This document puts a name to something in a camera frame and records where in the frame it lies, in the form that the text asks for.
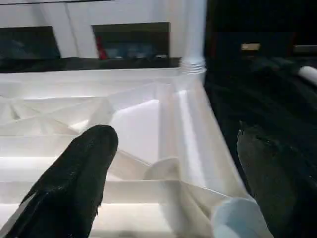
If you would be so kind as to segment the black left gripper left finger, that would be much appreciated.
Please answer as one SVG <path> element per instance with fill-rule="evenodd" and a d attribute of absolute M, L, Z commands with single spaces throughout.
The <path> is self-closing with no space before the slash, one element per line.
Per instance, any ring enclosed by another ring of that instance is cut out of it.
<path fill-rule="evenodd" d="M 110 125 L 95 125 L 73 139 L 27 192 L 0 236 L 87 238 L 117 148 Z"/>

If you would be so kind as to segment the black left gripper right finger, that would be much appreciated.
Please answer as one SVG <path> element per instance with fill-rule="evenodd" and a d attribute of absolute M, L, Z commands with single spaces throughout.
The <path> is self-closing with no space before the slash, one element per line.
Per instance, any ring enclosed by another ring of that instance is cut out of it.
<path fill-rule="evenodd" d="M 240 124 L 237 154 L 252 197 L 275 238 L 317 236 L 317 169 L 259 126 Z"/>

